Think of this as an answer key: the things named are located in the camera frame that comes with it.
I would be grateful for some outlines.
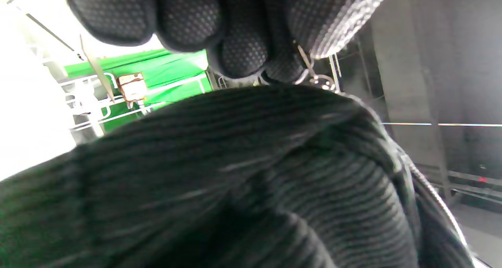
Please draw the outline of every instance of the gloved hand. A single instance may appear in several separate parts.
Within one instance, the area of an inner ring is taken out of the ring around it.
[[[337,53],[382,0],[68,0],[95,38],[136,46],[156,34],[172,51],[207,50],[229,78],[265,72],[281,82],[306,75],[312,58]]]

